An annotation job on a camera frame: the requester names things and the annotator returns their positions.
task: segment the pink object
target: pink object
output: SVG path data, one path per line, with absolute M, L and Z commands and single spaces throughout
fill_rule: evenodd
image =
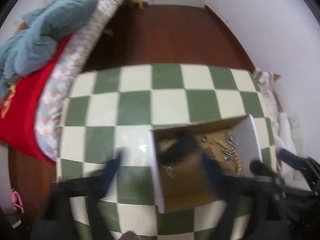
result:
M 24 208 L 23 208 L 20 194 L 14 188 L 11 190 L 11 198 L 12 198 L 11 208 L 14 211 L 17 211 L 18 208 L 20 208 L 22 214 L 24 214 Z

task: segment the bed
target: bed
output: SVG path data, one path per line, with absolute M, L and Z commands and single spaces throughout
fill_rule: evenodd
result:
M 0 141 L 55 165 L 63 100 L 106 24 L 124 1 L 99 0 L 90 21 L 59 42 L 50 62 L 12 88 L 0 108 Z

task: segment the green square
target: green square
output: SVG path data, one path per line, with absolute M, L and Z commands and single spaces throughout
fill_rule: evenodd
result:
M 245 112 L 253 117 L 264 117 L 261 103 L 257 93 L 240 92 Z
M 275 144 L 275 138 L 273 137 L 272 127 L 271 127 L 271 121 L 270 118 L 266 118 L 267 128 L 268 128 L 268 135 L 269 135 L 269 143 L 270 146 Z
M 108 229 L 110 231 L 121 233 L 117 204 L 113 202 L 100 201 L 99 209 Z
M 158 235 L 175 235 L 193 232 L 194 208 L 157 214 Z
M 214 228 L 206 229 L 206 230 L 201 230 L 198 232 L 195 232 L 194 235 L 194 240 L 208 240 L 209 236 L 213 233 Z
M 262 154 L 262 162 L 269 168 L 272 168 L 271 166 L 271 153 L 270 153 L 270 147 L 267 147 L 265 149 L 261 150 Z
M 114 127 L 87 127 L 85 162 L 104 163 L 113 159 Z
M 183 88 L 179 64 L 153 64 L 152 76 L 153 89 Z
M 150 124 L 150 91 L 120 94 L 118 125 Z
M 157 240 L 156 236 L 138 236 L 139 240 Z
M 62 179 L 76 179 L 82 177 L 82 162 L 61 159 Z
M 213 90 L 187 90 L 191 122 L 220 118 L 216 92 Z
M 120 68 L 111 68 L 98 72 L 94 94 L 115 92 L 119 88 Z
M 91 227 L 75 220 L 80 240 L 92 240 Z
M 260 86 L 259 86 L 258 81 L 254 78 L 254 76 L 251 73 L 249 73 L 249 74 L 250 74 L 250 77 L 252 79 L 252 82 L 254 84 L 255 89 L 259 92 L 260 91 Z
M 89 97 L 70 98 L 66 126 L 84 126 Z
M 229 68 L 209 66 L 209 69 L 215 89 L 238 90 L 233 74 Z
M 150 167 L 120 167 L 117 190 L 119 203 L 154 205 Z
M 241 197 L 236 217 L 241 217 L 251 213 L 253 199 L 250 197 Z

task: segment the gray fuzzy object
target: gray fuzzy object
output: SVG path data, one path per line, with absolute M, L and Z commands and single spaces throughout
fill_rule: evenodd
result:
M 127 231 L 119 238 L 119 240 L 139 240 L 138 236 L 133 231 Z

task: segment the baseboard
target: baseboard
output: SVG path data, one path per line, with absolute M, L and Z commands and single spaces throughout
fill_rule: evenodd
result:
M 234 34 L 228 28 L 228 26 L 225 25 L 225 23 L 219 18 L 219 16 L 216 15 L 215 12 L 212 11 L 207 5 L 204 8 L 217 20 L 217 22 L 219 23 L 219 25 L 221 26 L 221 28 L 225 32 L 225 34 L 228 37 L 228 39 L 230 40 L 230 42 L 232 42 L 233 44 L 236 45 L 235 49 L 236 49 L 237 54 L 244 59 L 244 61 L 248 65 L 249 71 L 251 73 L 253 73 L 255 68 L 254 68 L 252 61 L 250 60 L 248 54 L 245 52 L 245 50 L 242 47 L 242 45 L 240 44 L 240 42 L 237 40 L 237 38 L 234 36 Z

